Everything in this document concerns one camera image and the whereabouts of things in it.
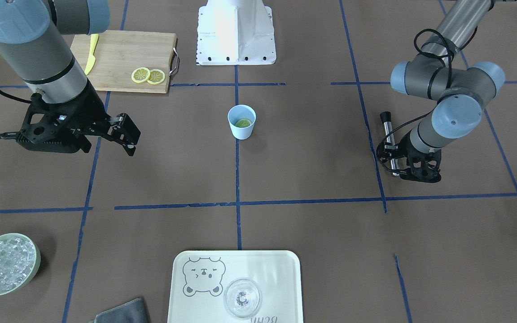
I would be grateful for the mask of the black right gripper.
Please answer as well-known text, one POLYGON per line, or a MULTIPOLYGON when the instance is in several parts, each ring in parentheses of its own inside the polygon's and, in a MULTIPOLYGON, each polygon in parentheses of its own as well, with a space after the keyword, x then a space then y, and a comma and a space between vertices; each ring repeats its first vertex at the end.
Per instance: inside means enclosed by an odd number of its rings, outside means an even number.
POLYGON ((78 96, 61 104, 47 104, 41 94, 32 94, 16 142, 30 151, 88 153, 92 144, 87 135, 117 143, 134 156, 141 131, 127 113, 110 117, 88 81, 78 96))

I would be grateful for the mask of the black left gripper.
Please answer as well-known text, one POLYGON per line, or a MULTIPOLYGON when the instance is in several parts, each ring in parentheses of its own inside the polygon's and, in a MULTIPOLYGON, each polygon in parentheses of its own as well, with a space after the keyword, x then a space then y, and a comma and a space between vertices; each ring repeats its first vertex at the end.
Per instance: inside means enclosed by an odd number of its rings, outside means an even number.
MULTIPOLYGON (((442 150, 434 153, 422 153, 412 145, 409 134, 402 138, 399 145, 402 147, 402 157, 406 158, 407 168, 394 168, 392 174, 396 174, 402 180, 423 183, 437 183, 441 180, 442 150)), ((376 147, 376 156, 378 159, 398 159, 400 158, 399 146, 392 143, 380 143, 376 147)))

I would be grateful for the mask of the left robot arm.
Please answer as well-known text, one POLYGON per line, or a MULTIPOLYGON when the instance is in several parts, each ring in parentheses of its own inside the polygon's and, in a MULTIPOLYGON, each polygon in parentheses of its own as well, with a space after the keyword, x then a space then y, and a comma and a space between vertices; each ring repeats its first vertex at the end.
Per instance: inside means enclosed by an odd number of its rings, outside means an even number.
POLYGON ((437 28, 417 33, 416 57, 393 69, 390 86, 396 92, 436 102, 431 112, 415 118, 418 125, 400 141, 394 139, 390 112, 380 114, 385 137, 375 156, 393 176, 439 182, 443 148, 479 125, 482 113, 505 83, 502 68, 489 61, 465 70, 453 67, 454 58, 471 42, 494 5, 493 0, 458 0, 437 28))

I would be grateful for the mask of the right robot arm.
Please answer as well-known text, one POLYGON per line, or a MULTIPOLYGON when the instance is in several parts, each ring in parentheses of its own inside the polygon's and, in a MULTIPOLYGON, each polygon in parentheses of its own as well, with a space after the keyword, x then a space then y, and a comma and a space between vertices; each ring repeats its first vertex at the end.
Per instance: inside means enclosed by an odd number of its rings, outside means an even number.
POLYGON ((88 136, 135 154, 141 132, 125 113, 111 117, 63 39, 106 31, 106 0, 0 0, 0 55, 31 89, 20 130, 0 134, 24 149, 88 153, 88 136))

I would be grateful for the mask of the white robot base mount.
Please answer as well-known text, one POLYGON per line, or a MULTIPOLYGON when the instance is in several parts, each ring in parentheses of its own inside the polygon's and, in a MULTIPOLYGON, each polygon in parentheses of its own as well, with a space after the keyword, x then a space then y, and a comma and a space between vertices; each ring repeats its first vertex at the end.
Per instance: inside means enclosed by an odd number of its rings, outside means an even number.
POLYGON ((262 0, 209 0, 197 18, 197 65, 275 64, 272 9, 262 0))

